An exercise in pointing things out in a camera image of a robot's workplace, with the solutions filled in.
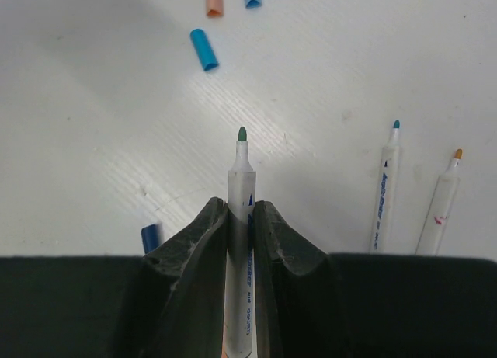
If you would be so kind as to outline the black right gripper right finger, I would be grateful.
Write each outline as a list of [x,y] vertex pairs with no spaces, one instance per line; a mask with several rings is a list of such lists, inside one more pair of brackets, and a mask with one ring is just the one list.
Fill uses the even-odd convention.
[[269,201],[254,210],[260,357],[348,357],[349,331],[328,256]]

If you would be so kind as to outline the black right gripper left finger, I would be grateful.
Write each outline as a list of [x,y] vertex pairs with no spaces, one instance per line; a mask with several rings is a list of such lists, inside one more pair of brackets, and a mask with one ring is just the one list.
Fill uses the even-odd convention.
[[224,330],[228,208],[212,197],[145,255],[127,288],[113,357],[219,357]]

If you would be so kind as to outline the green marker pen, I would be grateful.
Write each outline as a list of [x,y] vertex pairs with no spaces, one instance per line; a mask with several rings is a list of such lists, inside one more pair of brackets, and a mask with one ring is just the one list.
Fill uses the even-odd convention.
[[225,288],[225,352],[228,357],[252,353],[254,315],[252,222],[256,172],[249,161],[244,127],[238,130],[235,162],[228,171],[228,257]]

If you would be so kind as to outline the sky blue marker pen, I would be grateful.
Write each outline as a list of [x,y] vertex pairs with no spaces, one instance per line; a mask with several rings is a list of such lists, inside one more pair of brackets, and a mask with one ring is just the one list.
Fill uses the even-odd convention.
[[401,154],[400,133],[401,122],[395,120],[390,137],[381,151],[381,167],[371,228],[370,253],[383,252],[391,233]]

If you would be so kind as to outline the peach marker pen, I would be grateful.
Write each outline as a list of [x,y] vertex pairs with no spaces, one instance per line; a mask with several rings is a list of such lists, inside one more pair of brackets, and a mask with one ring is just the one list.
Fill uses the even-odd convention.
[[459,186],[459,164],[462,156],[463,150],[457,149],[447,170],[438,177],[415,250],[416,255],[436,255],[439,251]]

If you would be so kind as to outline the sky blue pen cap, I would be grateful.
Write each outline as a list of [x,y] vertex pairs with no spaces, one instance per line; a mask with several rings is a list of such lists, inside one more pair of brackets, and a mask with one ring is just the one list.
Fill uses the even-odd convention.
[[206,33],[202,29],[194,29],[189,36],[202,69],[210,71],[217,68],[219,63]]

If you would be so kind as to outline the peach pen cap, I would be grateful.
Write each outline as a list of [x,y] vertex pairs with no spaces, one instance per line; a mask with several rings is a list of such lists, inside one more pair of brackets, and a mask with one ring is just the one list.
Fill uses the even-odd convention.
[[209,18],[222,17],[224,0],[206,0],[206,15]]

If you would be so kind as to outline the navy blue marker pen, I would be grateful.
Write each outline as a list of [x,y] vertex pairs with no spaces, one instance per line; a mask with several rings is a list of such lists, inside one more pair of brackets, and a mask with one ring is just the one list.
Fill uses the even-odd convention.
[[159,223],[150,224],[141,229],[144,253],[156,250],[162,244],[162,227]]

